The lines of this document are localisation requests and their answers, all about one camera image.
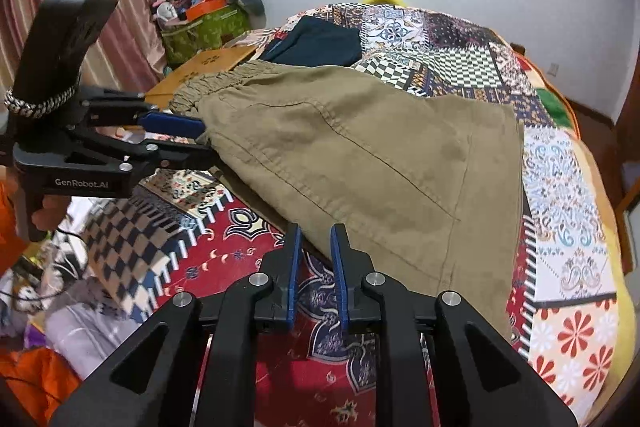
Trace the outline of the orange left sleeve forearm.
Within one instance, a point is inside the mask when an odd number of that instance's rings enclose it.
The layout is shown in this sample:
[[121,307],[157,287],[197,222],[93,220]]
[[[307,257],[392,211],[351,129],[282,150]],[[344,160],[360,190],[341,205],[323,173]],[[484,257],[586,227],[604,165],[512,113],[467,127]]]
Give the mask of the orange left sleeve forearm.
[[1,167],[1,248],[0,273],[4,274],[20,259],[28,244],[16,234],[14,208],[10,196],[15,192],[16,183],[6,167]]

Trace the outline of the person's left hand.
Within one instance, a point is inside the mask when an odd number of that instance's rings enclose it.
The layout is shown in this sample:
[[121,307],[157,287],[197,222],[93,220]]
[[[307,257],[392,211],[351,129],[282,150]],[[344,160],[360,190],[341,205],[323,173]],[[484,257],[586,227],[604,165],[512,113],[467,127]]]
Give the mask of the person's left hand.
[[65,219],[72,199],[65,195],[46,195],[42,207],[32,214],[32,223],[40,231],[53,231]]

